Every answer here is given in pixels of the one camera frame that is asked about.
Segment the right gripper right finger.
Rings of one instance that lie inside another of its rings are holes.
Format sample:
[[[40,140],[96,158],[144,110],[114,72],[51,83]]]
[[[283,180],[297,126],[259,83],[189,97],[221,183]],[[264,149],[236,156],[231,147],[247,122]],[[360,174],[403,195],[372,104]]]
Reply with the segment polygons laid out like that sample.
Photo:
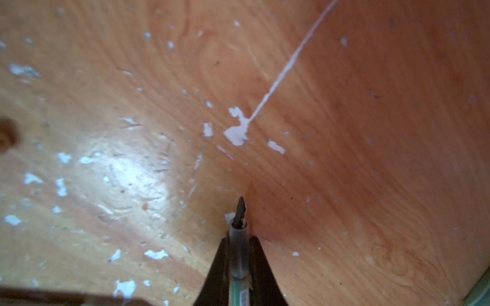
[[[257,237],[250,238],[249,269],[251,305],[288,306]]]

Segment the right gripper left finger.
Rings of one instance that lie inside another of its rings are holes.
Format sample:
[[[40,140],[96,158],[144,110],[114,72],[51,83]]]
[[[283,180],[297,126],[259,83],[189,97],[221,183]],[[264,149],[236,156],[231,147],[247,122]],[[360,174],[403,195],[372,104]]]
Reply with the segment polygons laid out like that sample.
[[[194,306],[228,306],[230,288],[230,245],[227,237],[219,244]]]

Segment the dark green pen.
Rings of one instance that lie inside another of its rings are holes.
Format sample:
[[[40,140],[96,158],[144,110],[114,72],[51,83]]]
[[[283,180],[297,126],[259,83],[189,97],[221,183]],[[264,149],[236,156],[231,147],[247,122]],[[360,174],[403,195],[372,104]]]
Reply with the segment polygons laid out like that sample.
[[[241,196],[236,212],[227,217],[230,247],[228,304],[231,306],[250,305],[250,231],[246,211],[246,202]]]

